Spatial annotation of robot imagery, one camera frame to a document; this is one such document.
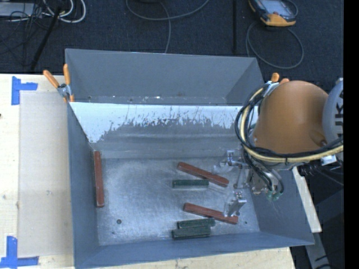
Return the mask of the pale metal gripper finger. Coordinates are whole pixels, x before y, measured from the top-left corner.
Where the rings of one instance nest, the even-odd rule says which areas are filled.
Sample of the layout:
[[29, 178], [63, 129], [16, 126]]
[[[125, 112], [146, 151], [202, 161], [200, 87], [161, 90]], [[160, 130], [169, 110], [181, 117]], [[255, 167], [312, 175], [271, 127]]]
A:
[[224, 204], [224, 216], [239, 216], [241, 208], [247, 203], [243, 190], [236, 190], [230, 193]]
[[227, 150], [225, 156], [214, 165], [214, 173], [229, 173], [243, 167], [242, 160], [234, 150]]

